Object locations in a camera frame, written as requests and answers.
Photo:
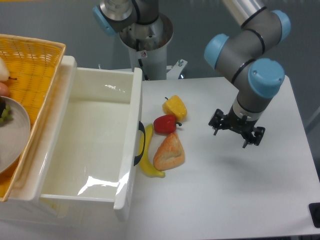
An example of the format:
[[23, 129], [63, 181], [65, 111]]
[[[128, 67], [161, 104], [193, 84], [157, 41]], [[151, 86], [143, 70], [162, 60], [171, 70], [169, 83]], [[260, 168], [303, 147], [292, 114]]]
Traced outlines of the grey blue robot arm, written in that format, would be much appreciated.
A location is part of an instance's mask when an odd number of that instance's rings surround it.
[[[241, 28], [235, 37], [218, 34], [204, 50], [206, 62], [238, 89], [230, 111], [217, 109], [209, 121], [215, 130], [240, 134], [245, 145], [259, 145], [265, 128], [256, 126], [272, 98], [279, 92], [285, 71], [264, 53], [281, 43], [291, 31], [289, 17], [270, 11], [260, 0], [223, 2]], [[119, 35], [129, 52], [132, 68], [144, 80], [167, 78], [167, 45], [172, 22], [159, 11], [156, 0], [102, 0], [93, 16], [106, 35]]]

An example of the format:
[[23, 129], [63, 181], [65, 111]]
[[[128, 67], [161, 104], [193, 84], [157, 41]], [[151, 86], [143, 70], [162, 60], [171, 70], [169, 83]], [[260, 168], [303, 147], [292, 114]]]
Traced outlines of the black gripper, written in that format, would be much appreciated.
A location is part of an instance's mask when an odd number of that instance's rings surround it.
[[233, 103], [229, 113], [224, 117], [224, 112], [219, 108], [212, 115], [208, 125], [213, 128], [214, 136], [217, 135], [219, 130], [231, 130], [241, 134], [244, 139], [243, 149], [247, 145], [260, 145], [266, 131], [262, 126], [255, 127], [260, 118], [260, 112], [252, 112], [242, 107], [239, 103]]

